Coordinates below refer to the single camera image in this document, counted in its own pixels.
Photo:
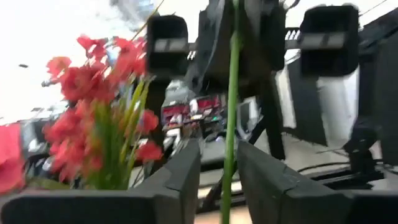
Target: white ceiling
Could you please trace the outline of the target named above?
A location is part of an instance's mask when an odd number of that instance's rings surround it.
[[[327,2],[341,4],[342,0],[301,0],[301,3],[288,13],[287,25],[298,26],[306,9]],[[361,12],[380,4],[361,17],[361,23],[368,23],[398,6],[398,0],[351,0]],[[198,14],[206,8],[208,0],[165,0],[161,14],[176,13],[185,18],[188,24],[190,42],[198,34]],[[16,101],[33,101],[31,94],[18,96],[13,92],[24,86],[26,93],[40,91],[41,80],[45,79],[45,64],[54,56],[65,55],[77,65],[85,60],[83,49],[77,44],[80,34],[94,38],[119,35],[131,37],[128,24],[121,19],[119,11],[109,6],[109,0],[20,0],[5,1],[0,7],[2,35],[0,105]],[[21,71],[20,63],[29,65]]]

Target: green stem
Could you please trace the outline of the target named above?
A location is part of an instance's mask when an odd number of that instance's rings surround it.
[[[235,7],[235,31],[231,38],[231,59],[229,62],[229,87],[228,87],[228,122],[226,129],[226,150],[224,160],[223,195],[221,205],[221,222],[229,224],[229,211],[231,210],[231,182],[234,162],[234,139],[236,127],[236,99],[238,95],[238,70],[239,70],[239,34],[238,34],[238,4]]]
[[[134,144],[134,146],[132,148],[132,151],[131,151],[131,154],[130,154],[129,162],[127,163],[127,174],[128,174],[129,177],[131,175],[132,168],[134,168],[134,163],[136,161],[135,153],[136,153],[137,148],[139,147],[139,139],[141,138],[141,134],[142,134],[142,132],[140,132],[138,134],[136,143]]]

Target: blurry background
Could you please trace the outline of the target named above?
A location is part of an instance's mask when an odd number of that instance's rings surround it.
[[[151,0],[19,0],[5,1],[0,8],[1,73],[0,117],[19,117],[33,107],[46,107],[62,99],[59,86],[42,88],[48,79],[46,63],[64,55],[80,65],[84,50],[76,42],[80,34],[92,38],[134,35],[160,1]],[[289,11],[287,26],[299,26],[306,9],[343,0],[301,0]],[[396,0],[352,0],[361,13],[361,25],[397,7]],[[175,13],[188,24],[189,41],[198,34],[198,13],[208,0],[165,0],[160,14]],[[289,51],[286,58],[297,52]],[[28,68],[18,67],[26,64]]]

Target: speaker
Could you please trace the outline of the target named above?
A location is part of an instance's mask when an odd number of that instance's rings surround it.
[[[285,67],[286,10],[275,0],[246,0],[246,15],[272,70]]]
[[[305,12],[300,26],[304,77],[342,77],[358,67],[358,20],[354,6],[318,6]],[[306,35],[312,47],[306,48]],[[341,42],[339,47],[330,47]]]
[[[172,51],[173,44],[188,47],[188,27],[182,17],[152,16],[147,24],[147,71],[157,78],[185,75],[188,69],[188,49]]]

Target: flower bouquet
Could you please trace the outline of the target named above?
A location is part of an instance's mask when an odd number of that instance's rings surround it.
[[[69,189],[64,183],[79,179],[79,187],[98,190],[126,190],[134,162],[161,159],[162,148],[148,140],[139,144],[159,123],[146,110],[152,77],[145,73],[145,40],[128,41],[119,37],[77,39],[85,49],[87,61],[71,66],[68,57],[54,57],[47,67],[52,83],[59,83],[69,108],[53,125],[43,129],[50,143],[52,172],[58,180],[27,180],[45,189]],[[113,66],[106,47],[119,47]],[[136,83],[134,93],[129,88]]]

